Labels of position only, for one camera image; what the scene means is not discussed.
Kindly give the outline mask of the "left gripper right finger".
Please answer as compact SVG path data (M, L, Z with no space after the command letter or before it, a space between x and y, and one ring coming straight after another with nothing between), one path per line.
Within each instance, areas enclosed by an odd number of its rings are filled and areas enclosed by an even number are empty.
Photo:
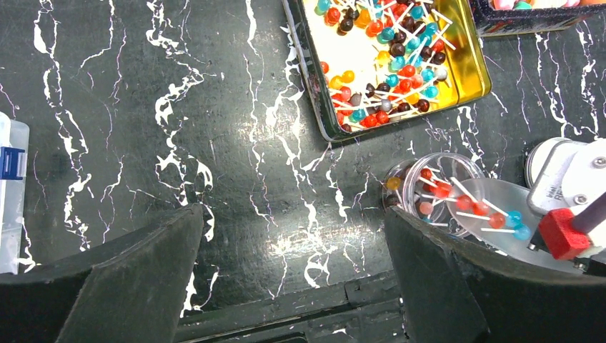
M603 342L605 279L518 261L400 208L384 233L414 342Z

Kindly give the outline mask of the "translucent plastic scoop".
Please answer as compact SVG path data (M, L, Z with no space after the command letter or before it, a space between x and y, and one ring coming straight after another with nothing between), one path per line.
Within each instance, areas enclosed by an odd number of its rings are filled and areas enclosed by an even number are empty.
M460 181L452 177L447 208L471 235L500 254L535 266L572 274L582 270L571 261L556 260L545 250L528 247L540 217L527 205L529 189L499 179Z

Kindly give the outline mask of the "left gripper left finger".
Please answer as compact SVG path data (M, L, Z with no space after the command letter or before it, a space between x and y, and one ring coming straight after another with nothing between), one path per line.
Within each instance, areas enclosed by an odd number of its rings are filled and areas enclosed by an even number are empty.
M1 276L3 342L171 342L204 230L192 204L30 272Z

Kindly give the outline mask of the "tin tray of lollipops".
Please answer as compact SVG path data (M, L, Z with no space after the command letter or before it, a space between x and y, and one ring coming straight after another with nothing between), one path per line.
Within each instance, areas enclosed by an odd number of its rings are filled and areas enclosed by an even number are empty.
M344 141L492 88L466 1L285 1L322 136Z

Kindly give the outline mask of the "white round jar lid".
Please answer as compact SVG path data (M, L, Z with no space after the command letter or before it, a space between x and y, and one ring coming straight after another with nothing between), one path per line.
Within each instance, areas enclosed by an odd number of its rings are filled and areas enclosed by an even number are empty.
M535 146L527 155L525 161L525 182L526 185L531 188L533 184L537 181L539 173L541 172L547 158L555 147L556 144L559 144L563 141L571 141L571 139L564 137L553 137L547 139L537 146Z

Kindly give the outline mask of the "clear plastic jar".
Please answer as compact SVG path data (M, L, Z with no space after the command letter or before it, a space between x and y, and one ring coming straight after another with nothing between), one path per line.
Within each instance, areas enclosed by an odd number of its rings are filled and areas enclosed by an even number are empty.
M449 211L461 191L452 183L479 179L485 173L468 157L450 152L428 154L394 165L382 183L382 205L400 208L455 237L470 233Z

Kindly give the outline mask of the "lollipops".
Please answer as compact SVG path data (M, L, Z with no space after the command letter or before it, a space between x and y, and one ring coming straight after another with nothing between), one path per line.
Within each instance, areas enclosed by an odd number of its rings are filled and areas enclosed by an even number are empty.
M532 236L526 187L491 178L472 178L460 181L452 177L454 185L447 205L454 220L465 230L482 239L484 235L509 236L525 241Z

